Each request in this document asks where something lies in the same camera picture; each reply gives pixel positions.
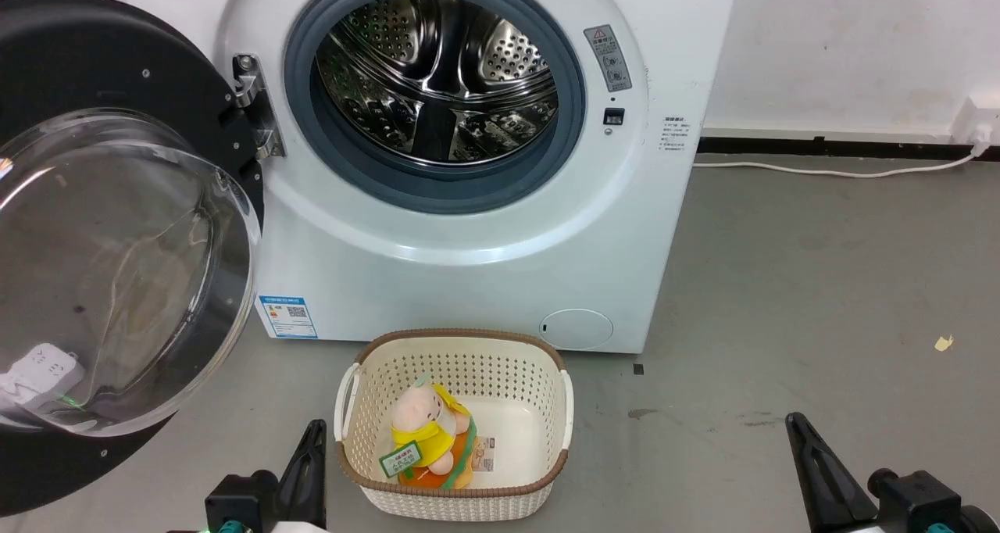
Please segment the metal hinge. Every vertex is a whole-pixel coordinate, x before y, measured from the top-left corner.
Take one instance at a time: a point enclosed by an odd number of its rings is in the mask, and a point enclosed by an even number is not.
[[[233,56],[233,70],[237,81],[236,106],[243,109],[254,127],[257,141],[257,159],[268,156],[285,156],[281,131],[274,119],[267,82],[261,73],[260,63],[254,55]]]

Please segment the blue and white sticker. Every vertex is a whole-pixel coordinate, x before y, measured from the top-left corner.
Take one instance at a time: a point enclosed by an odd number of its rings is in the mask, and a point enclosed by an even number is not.
[[[261,295],[260,304],[264,306],[267,320],[270,320],[274,334],[278,338],[316,340],[316,327],[313,326],[306,299],[303,297]]]

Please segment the open washing machine door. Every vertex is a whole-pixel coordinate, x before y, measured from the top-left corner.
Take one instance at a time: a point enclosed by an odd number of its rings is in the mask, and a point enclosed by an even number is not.
[[[221,365],[263,210],[253,128],[169,25],[113,0],[0,0],[0,55],[7,515],[109,471]]]

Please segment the white plastic basket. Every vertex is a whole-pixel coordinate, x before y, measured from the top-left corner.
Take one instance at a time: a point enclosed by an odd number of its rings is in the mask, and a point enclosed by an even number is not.
[[[393,449],[389,414],[423,375],[441,383],[496,440],[494,470],[462,490],[403,486],[379,457]],[[347,369],[333,434],[347,476],[379,509],[446,521],[529,516],[545,502],[569,455],[573,385],[559,354],[538,338],[485,330],[396,331]]]

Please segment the white handle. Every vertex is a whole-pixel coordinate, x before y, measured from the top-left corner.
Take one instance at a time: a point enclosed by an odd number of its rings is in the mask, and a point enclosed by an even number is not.
[[[354,397],[358,394],[358,367],[360,365],[354,363],[347,369],[347,373],[344,373],[343,379],[340,380],[340,388],[337,389],[337,405],[333,412],[333,438],[336,441],[344,441],[344,437],[347,435],[347,423],[354,410]],[[352,385],[350,395],[347,394],[348,385]],[[346,414],[344,413],[345,404],[347,405]]]
[[[563,432],[563,448],[569,448],[569,442],[573,439],[573,380],[569,373],[562,370],[563,386],[566,387],[566,430]]]

